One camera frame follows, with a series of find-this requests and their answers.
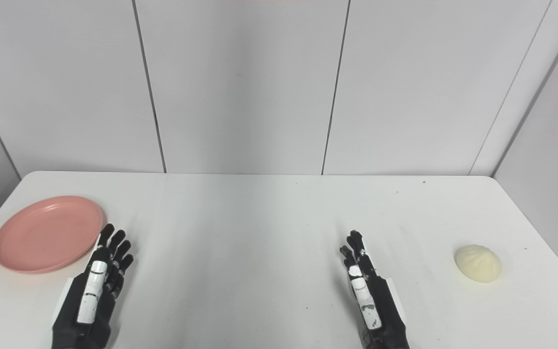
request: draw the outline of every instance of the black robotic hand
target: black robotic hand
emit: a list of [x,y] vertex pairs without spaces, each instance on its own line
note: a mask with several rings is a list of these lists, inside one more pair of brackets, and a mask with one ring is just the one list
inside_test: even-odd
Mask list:
[[111,223],[102,229],[85,271],[73,279],[53,323],[51,349],[102,349],[107,345],[115,300],[124,285],[124,273],[133,263],[133,256],[126,254],[131,247],[124,240],[126,233],[118,230],[113,234],[114,230]]
[[348,245],[339,251],[352,290],[365,321],[363,344],[366,349],[409,349],[406,326],[402,321],[387,281],[378,274],[363,245],[363,236],[356,230],[346,238]]

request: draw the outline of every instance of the white finger segment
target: white finger segment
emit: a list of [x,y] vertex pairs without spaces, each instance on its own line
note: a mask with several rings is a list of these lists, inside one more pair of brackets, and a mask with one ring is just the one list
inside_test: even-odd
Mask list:
[[81,298],[77,322],[93,323],[106,276],[107,264],[103,261],[93,261],[89,276],[87,277],[86,287],[83,291],[83,297]]

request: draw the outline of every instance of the table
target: table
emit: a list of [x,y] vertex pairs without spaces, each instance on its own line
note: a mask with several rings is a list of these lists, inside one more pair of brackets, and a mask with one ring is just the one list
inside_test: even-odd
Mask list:
[[[359,348],[338,251],[351,229],[392,276],[412,349],[558,348],[558,258],[488,177],[35,172],[0,226],[68,194],[96,201],[133,242],[111,348]],[[454,251],[470,243],[498,253],[500,280],[458,271]],[[0,348],[50,348],[62,287],[86,261],[0,267]]]

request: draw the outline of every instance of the pink plate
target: pink plate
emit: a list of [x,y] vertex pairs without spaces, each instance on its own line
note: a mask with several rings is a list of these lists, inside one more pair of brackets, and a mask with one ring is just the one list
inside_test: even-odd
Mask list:
[[19,272],[47,272],[73,263],[96,242],[102,210],[80,196],[33,203],[0,229],[0,263]]

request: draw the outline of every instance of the tabletop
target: tabletop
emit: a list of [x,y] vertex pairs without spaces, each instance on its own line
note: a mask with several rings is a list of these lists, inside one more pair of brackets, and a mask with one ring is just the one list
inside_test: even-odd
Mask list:
[[[489,177],[35,172],[0,227],[58,195],[95,201],[133,243],[108,348],[359,348],[339,254],[352,229],[392,277],[412,349],[558,348],[558,258]],[[500,256],[500,279],[456,268],[472,243]],[[0,266],[0,348],[50,348],[62,287],[87,258],[45,274]]]

